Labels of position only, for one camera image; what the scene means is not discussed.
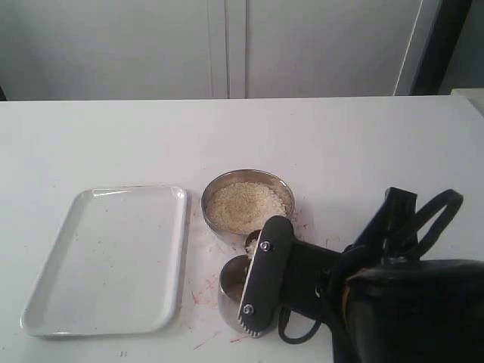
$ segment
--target white rice grains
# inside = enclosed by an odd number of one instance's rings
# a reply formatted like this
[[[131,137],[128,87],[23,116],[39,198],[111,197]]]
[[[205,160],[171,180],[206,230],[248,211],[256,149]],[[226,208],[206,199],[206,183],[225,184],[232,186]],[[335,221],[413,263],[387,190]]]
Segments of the white rice grains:
[[[249,234],[262,229],[272,216],[286,216],[281,198],[261,183],[235,183],[216,191],[206,212],[210,220],[226,231]]]

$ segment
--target screw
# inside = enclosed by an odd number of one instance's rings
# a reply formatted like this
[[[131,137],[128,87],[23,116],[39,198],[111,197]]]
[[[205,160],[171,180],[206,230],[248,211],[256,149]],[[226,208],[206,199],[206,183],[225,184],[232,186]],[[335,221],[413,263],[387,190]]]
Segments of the screw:
[[[264,242],[260,243],[260,249],[264,252],[268,252],[271,249],[271,244],[265,240]]]
[[[242,308],[242,312],[245,315],[252,315],[254,313],[254,307],[250,304],[247,304]]]

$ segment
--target table surface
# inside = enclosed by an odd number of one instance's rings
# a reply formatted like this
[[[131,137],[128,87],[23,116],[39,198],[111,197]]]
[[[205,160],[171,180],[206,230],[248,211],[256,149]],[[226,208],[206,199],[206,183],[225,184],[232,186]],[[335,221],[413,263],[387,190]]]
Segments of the table surface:
[[[389,186],[446,188],[464,205],[427,258],[484,259],[484,119],[460,96],[0,103],[0,361],[332,361],[330,332],[301,346],[247,339],[216,306],[220,268],[241,251],[215,239],[200,194],[232,169],[279,175],[309,242],[342,250]],[[45,340],[19,317],[73,198],[101,186],[175,184],[191,194],[181,306],[154,334]],[[290,333],[310,323],[296,317]]]

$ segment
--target white tray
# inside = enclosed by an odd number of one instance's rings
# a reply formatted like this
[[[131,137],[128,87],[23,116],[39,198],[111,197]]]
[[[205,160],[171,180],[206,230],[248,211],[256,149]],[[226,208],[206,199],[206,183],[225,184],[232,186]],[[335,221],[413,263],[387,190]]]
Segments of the white tray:
[[[36,336],[133,334],[175,312],[187,193],[84,191],[73,201],[20,323]]]

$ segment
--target white cabinet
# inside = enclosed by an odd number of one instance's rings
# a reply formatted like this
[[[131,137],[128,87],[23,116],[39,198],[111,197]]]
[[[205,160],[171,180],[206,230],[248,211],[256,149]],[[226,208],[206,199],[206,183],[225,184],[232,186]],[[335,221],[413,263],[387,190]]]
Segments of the white cabinet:
[[[439,0],[2,0],[11,100],[405,95]]]

